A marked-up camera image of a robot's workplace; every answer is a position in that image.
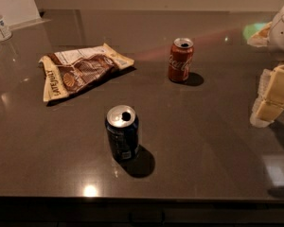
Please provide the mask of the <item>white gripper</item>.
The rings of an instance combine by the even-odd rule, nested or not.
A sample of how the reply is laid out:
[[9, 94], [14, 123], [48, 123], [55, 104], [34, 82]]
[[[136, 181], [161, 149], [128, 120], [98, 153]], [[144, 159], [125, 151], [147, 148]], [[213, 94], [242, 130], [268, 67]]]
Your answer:
[[[277, 61], [284, 61], [284, 6], [272, 22], [252, 25], [247, 43], [266, 47]], [[284, 111], [284, 63], [273, 70], [264, 69], [252, 108], [250, 123], [258, 128], [272, 124]]]

